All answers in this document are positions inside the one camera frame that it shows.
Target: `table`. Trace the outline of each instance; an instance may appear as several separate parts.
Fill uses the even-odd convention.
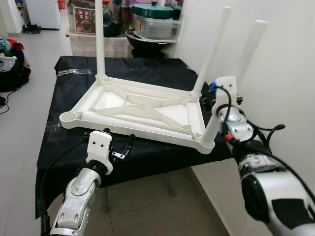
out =
[[[71,110],[95,81],[96,58],[61,57],[55,66],[56,73],[77,68],[84,69],[83,71],[90,69],[90,71],[88,74],[64,74],[58,76],[56,80],[37,161],[36,199],[39,196],[42,176],[48,165],[65,150],[77,144],[83,138],[84,132],[92,132],[92,130],[80,127],[63,129],[59,123],[59,115]],[[180,59],[106,58],[106,74],[111,77],[188,91],[192,90],[197,79],[196,73]],[[202,93],[208,94],[208,90],[205,84]],[[207,124],[211,114],[205,109],[202,112]],[[113,134],[113,147],[116,151],[122,151],[126,139],[127,136]],[[131,154],[126,160],[115,162],[112,174],[102,177],[101,187],[231,158],[220,135],[217,135],[215,142],[216,146],[212,152],[203,155],[189,147],[136,138]],[[47,207],[64,191],[78,168],[85,163],[86,157],[87,143],[82,143],[49,171],[44,189]]]

